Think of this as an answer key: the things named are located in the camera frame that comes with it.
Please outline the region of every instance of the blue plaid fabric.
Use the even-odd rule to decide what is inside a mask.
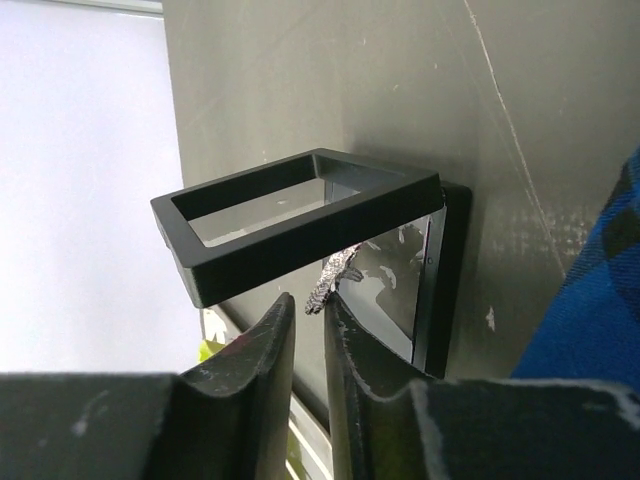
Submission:
[[[593,378],[640,391],[640,149],[512,376]]]

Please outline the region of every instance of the dark gray panel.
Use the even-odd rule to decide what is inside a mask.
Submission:
[[[185,184],[324,146],[468,185],[448,373],[508,375],[638,142],[639,4],[168,0],[164,9]],[[254,323],[279,291],[306,298],[318,272],[226,307]],[[298,315],[296,369],[326,399],[322,322]]]
[[[175,378],[5,374],[0,382],[2,478],[133,479],[162,431]]]

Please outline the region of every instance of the metal lizard figurine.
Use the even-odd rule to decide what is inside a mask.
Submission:
[[[329,257],[320,274],[320,280],[318,280],[304,307],[307,315],[318,314],[322,311],[329,299],[329,294],[338,289],[340,280],[343,278],[356,282],[362,281],[364,278],[362,272],[349,266],[361,245],[362,243],[357,243]]]

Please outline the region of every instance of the gray wall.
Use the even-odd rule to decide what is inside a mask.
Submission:
[[[313,147],[475,193],[449,375],[505,376],[640,141],[635,0],[165,1],[185,184]],[[317,265],[228,302],[255,321]],[[324,395],[321,322],[298,372]]]

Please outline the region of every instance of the wall scratch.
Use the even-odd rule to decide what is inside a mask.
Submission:
[[[558,252],[558,248],[556,247],[555,241],[553,240],[553,236],[551,235],[551,229],[549,228],[549,225],[547,224],[547,221],[545,219],[545,213],[544,210],[542,209],[542,204],[540,203],[540,198],[538,197],[538,194],[536,192],[535,186],[533,184],[533,179],[531,178],[531,173],[529,172],[529,167],[527,166],[527,161],[525,159],[524,156],[524,152],[522,151],[522,147],[520,146],[520,140],[518,139],[518,134],[516,132],[516,127],[513,123],[513,120],[511,119],[511,114],[509,113],[509,109],[507,108],[507,105],[504,101],[504,97],[502,96],[502,92],[500,91],[500,86],[498,85],[498,80],[496,78],[496,74],[495,71],[493,69],[493,63],[491,62],[491,57],[489,56],[489,51],[487,50],[487,45],[484,41],[484,36],[482,35],[482,31],[480,30],[480,26],[478,25],[478,21],[476,20],[476,15],[473,13],[473,10],[471,10],[471,6],[469,5],[468,0],[463,0],[464,1],[464,5],[467,8],[467,12],[469,13],[469,18],[471,19],[471,23],[473,24],[473,28],[476,30],[476,34],[478,35],[478,40],[480,41],[480,46],[482,47],[482,51],[484,53],[484,57],[487,60],[487,66],[489,67],[489,73],[491,74],[491,80],[493,82],[493,88],[496,91],[496,95],[498,96],[498,100],[500,101],[500,105],[502,106],[502,110],[504,111],[504,116],[507,120],[507,123],[509,124],[509,129],[511,130],[511,137],[513,138],[513,143],[516,147],[516,150],[518,152],[518,156],[520,157],[520,163],[522,164],[522,169],[524,171],[524,175],[526,178],[526,181],[529,185],[529,188],[531,190],[531,193],[529,194],[529,192],[526,192],[527,195],[531,196],[531,200],[533,200],[533,205],[535,207],[535,209],[538,211],[538,217],[539,217],[539,222],[540,222],[540,226],[542,227],[542,229],[544,230],[544,234],[547,237],[547,240],[549,241],[550,247],[551,247],[551,252],[553,254],[553,257],[558,265],[558,267],[560,268],[560,272],[562,273],[562,277],[565,278],[566,277],[566,272],[564,270],[564,266],[562,265],[562,259],[560,258],[560,254]]]

